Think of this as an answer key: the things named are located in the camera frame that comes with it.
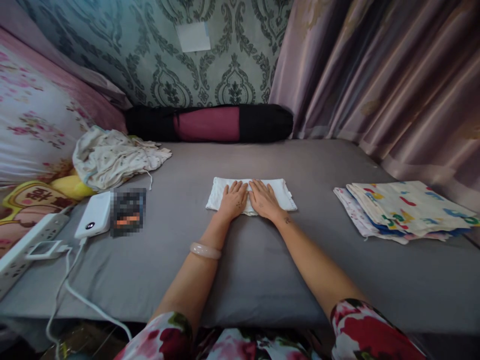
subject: yoga mat bag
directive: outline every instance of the yoga mat bag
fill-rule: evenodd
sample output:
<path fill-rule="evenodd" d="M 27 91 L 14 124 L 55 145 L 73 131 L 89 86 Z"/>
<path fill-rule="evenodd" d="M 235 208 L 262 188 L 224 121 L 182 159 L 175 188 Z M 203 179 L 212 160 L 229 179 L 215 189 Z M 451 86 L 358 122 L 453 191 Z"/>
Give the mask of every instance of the yoga mat bag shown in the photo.
<path fill-rule="evenodd" d="M 154 142 L 269 143 L 292 132 L 292 114 L 276 104 L 215 107 L 134 106 L 125 113 L 129 135 Z"/>

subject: charging cable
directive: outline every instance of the charging cable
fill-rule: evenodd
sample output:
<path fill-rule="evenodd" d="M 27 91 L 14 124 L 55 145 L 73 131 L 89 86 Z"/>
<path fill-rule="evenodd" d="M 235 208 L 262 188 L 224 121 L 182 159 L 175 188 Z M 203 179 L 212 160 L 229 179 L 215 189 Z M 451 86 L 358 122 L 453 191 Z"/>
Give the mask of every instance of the charging cable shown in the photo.
<path fill-rule="evenodd" d="M 55 318 L 55 315 L 57 314 L 57 310 L 58 310 L 58 302 L 59 302 L 59 295 L 60 295 L 60 290 L 62 289 L 62 286 L 64 285 L 65 281 L 67 280 L 67 278 L 69 277 L 70 273 L 72 272 L 72 269 L 74 268 L 75 264 L 77 263 L 79 257 L 80 257 L 80 251 L 77 252 L 76 256 L 75 256 L 75 260 L 73 260 L 73 264 L 70 266 L 69 264 L 69 256 L 70 256 L 70 253 L 72 252 L 72 248 L 71 247 L 68 247 L 67 248 L 67 253 L 66 253 L 66 258 L 67 258 L 67 261 L 66 261 L 66 271 L 65 271 L 65 276 L 62 278 L 61 282 L 60 282 L 60 285 L 58 286 L 58 290 L 56 291 L 56 295 L 55 295 L 55 302 L 53 304 L 53 310 L 51 312 L 51 316 L 50 316 L 50 319 L 48 319 L 48 323 L 46 325 L 46 337 L 52 342 L 55 344 L 55 359 L 56 360 L 60 360 L 60 340 L 58 340 L 56 337 L 54 337 L 52 335 L 52 332 L 51 332 L 51 327 L 52 327 L 52 322 L 54 321 L 54 318 Z"/>
<path fill-rule="evenodd" d="M 112 324 L 115 324 L 115 325 L 119 326 L 120 328 L 122 328 L 123 330 L 125 330 L 125 333 L 128 337 L 128 341 L 130 342 L 132 340 L 132 334 L 130 333 L 129 328 L 125 324 L 123 324 L 122 322 L 114 319 L 110 315 L 106 314 L 97 305 L 95 305 L 91 301 L 87 300 L 85 297 L 80 295 L 78 292 L 76 292 L 70 286 L 68 277 L 69 277 L 70 273 L 72 272 L 72 269 L 74 268 L 75 264 L 77 263 L 77 261 L 80 257 L 80 254 L 82 253 L 82 250 L 84 249 L 85 244 L 87 243 L 87 239 L 88 239 L 87 237 L 84 237 L 83 239 L 80 240 L 78 252 L 76 253 L 75 259 L 73 260 L 73 263 L 71 264 L 71 266 L 70 266 L 70 253 L 72 252 L 72 248 L 71 247 L 66 247 L 65 248 L 65 249 L 67 249 L 66 262 L 65 262 L 65 265 L 66 265 L 65 266 L 66 267 L 65 276 L 63 277 L 63 279 L 60 283 L 60 286 L 58 287 L 58 290 L 56 292 L 54 308 L 53 308 L 52 314 L 50 316 L 50 319 L 48 320 L 48 324 L 46 325 L 46 336 L 51 342 L 55 343 L 55 359 L 56 360 L 60 360 L 60 341 L 52 335 L 50 328 L 52 326 L 52 322 L 53 322 L 53 320 L 55 318 L 55 315 L 57 313 L 57 310 L 58 310 L 57 309 L 58 298 L 59 298 L 60 290 L 62 289 L 62 286 L 64 284 L 65 284 L 65 287 L 70 294 L 72 294 L 74 297 L 76 297 L 78 300 L 80 300 L 82 303 L 84 303 L 85 305 L 87 305 L 91 309 L 95 310 L 105 320 L 107 320 L 107 321 L 111 322 Z"/>

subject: hand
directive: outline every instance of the hand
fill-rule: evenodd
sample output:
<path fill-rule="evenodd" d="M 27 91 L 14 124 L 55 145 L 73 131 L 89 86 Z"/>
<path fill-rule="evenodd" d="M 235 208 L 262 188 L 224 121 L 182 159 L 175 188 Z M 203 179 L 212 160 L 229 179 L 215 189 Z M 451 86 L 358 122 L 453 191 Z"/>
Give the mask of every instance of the hand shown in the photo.
<path fill-rule="evenodd" d="M 250 181 L 250 186 L 252 189 L 249 193 L 251 206 L 258 215 L 272 222 L 279 217 L 288 217 L 287 212 L 280 207 L 270 184 L 265 186 L 261 180 L 254 179 Z"/>
<path fill-rule="evenodd" d="M 230 221 L 240 215 L 247 205 L 248 186 L 247 183 L 242 185 L 241 181 L 234 181 L 230 188 L 228 185 L 225 186 L 218 214 L 225 216 Z"/>

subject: mattress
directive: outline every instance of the mattress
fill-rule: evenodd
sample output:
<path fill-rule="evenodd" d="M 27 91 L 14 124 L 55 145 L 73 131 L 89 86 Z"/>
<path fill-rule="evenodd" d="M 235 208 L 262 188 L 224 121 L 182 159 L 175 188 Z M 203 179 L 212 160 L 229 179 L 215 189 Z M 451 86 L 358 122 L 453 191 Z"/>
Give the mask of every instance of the mattress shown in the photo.
<path fill-rule="evenodd" d="M 395 179 L 343 140 L 274 144 L 166 143 L 173 156 L 153 171 L 143 229 L 89 240 L 71 284 L 122 321 L 146 322 L 214 211 L 205 209 L 215 176 L 286 180 L 298 225 L 331 256 L 395 325 L 408 332 L 480 333 L 480 251 L 463 237 L 408 245 L 357 232 L 335 194 L 348 183 Z M 147 174 L 123 188 L 149 188 Z M 73 234 L 77 206 L 58 239 Z M 47 319 L 65 258 L 33 265 L 0 302 L 0 317 Z M 101 319 L 66 293 L 59 318 Z M 310 327 L 328 319 L 275 227 L 241 215 L 231 224 L 202 316 L 205 326 Z"/>

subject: electrical outlet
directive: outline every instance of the electrical outlet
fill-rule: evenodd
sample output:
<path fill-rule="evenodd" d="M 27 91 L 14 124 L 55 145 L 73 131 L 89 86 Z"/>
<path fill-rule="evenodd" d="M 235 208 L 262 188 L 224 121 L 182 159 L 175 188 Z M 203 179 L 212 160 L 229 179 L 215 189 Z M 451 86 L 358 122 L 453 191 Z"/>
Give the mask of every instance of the electrical outlet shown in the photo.
<path fill-rule="evenodd" d="M 35 245 L 50 241 L 69 221 L 65 214 L 47 214 L 0 259 L 0 300 L 22 277 L 32 261 L 25 260 Z"/>

